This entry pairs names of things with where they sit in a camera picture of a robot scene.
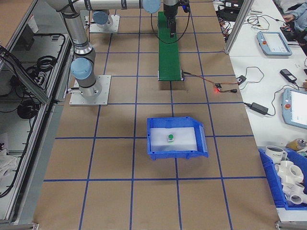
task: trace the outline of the blue plastic bin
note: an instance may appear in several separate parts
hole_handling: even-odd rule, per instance
[[[288,153],[289,160],[297,165],[304,174],[303,185],[305,187],[304,193],[306,194],[307,159],[292,149],[285,149],[285,151]],[[273,161],[265,154],[265,150],[259,149],[259,153],[276,207],[284,207],[286,210],[307,210],[306,204],[295,205],[292,202],[286,200],[283,193],[283,186],[279,176],[277,175]]]
[[[151,128],[177,128],[177,127],[193,127],[196,137],[197,151],[151,151]],[[152,160],[159,158],[186,158],[190,157],[209,157],[203,124],[191,117],[163,117],[147,119],[147,152]]]

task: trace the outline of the white table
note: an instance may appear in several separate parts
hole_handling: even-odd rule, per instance
[[[275,19],[283,20],[272,0],[255,0],[257,8],[261,8],[262,14],[269,15]],[[266,17],[270,23],[269,31],[280,31],[281,22]],[[271,101],[274,92],[284,85],[290,84],[279,73],[282,69],[288,69],[297,77],[297,84],[307,79],[303,69],[306,55],[299,46],[290,46],[292,55],[289,57],[266,56],[262,52],[256,39],[259,30],[254,30],[251,25],[244,24],[239,32],[235,44],[230,51],[230,59],[236,77],[245,75],[246,67],[256,66],[261,69],[265,77],[260,83],[248,84],[241,90],[243,101],[246,103],[258,103],[269,109],[269,113],[274,112]],[[262,74],[256,69],[248,69],[247,81],[259,81]],[[283,121],[281,98],[282,92],[276,94],[273,104],[276,108],[276,115],[273,117],[261,115],[246,107],[247,115],[253,130],[257,146],[276,145],[284,147],[289,141],[296,138],[307,139],[307,130],[295,126],[287,125]],[[277,208],[281,221],[306,221],[307,211],[287,211],[284,208]]]

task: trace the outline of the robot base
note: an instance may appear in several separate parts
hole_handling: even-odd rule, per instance
[[[100,28],[97,24],[91,24],[90,33],[91,34],[110,34],[110,33],[117,33],[118,32],[118,25],[119,25],[119,15],[111,15],[113,19],[113,25],[110,27]]]
[[[79,90],[75,90],[71,94],[70,105],[107,105],[109,98],[111,75],[98,75],[97,81],[102,86],[102,91],[97,97],[83,97]],[[79,87],[77,81],[75,81],[74,87]]]

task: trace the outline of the person's hand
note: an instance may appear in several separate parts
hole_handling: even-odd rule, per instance
[[[295,16],[293,14],[288,14],[283,16],[283,19],[285,20],[286,23],[293,21],[295,19]]]

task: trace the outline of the robotic arm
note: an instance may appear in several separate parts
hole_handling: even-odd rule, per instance
[[[182,6],[185,13],[190,11],[189,0],[164,0],[163,11],[166,17],[167,27],[170,31],[170,37],[176,33],[176,15],[178,6]]]
[[[104,24],[109,21],[110,9],[144,8],[149,13],[155,13],[161,6],[161,0],[47,0],[47,3],[63,16],[76,55],[76,59],[71,63],[71,71],[79,84],[81,94],[87,98],[97,97],[102,86],[94,75],[95,51],[87,39],[80,11],[93,11],[93,19]],[[178,6],[183,6],[188,12],[189,0],[164,0],[164,14],[171,37],[176,32],[175,16]]]

